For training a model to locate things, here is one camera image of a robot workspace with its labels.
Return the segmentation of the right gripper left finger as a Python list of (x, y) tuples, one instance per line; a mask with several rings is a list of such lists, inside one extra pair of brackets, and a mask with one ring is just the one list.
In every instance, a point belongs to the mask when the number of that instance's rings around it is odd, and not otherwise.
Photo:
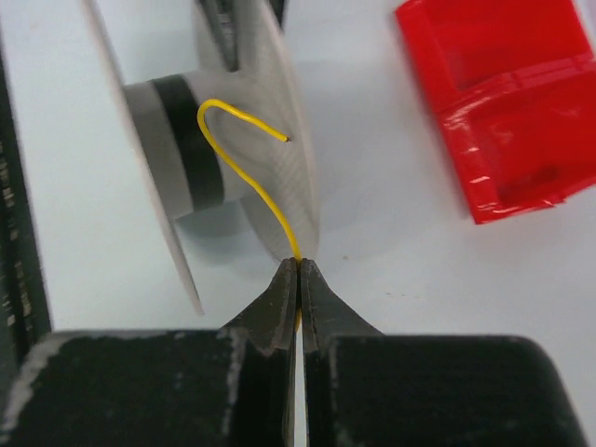
[(24, 361), (5, 446), (290, 446), (298, 268), (219, 329), (54, 332)]

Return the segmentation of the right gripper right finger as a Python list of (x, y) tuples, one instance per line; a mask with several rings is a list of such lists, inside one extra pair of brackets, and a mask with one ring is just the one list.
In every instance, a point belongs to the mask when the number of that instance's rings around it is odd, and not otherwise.
[(584, 446), (562, 379), (511, 335), (391, 335), (300, 266), (312, 446)]

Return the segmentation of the white plastic spool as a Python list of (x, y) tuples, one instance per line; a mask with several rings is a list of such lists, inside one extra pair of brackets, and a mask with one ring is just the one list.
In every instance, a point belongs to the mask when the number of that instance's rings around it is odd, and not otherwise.
[(201, 308), (175, 223), (238, 202), (277, 259), (318, 252), (314, 149), (284, 35), (282, 1), (196, 1), (199, 66), (123, 81), (102, 15), (82, 8), (97, 39), (121, 123), (183, 288)]

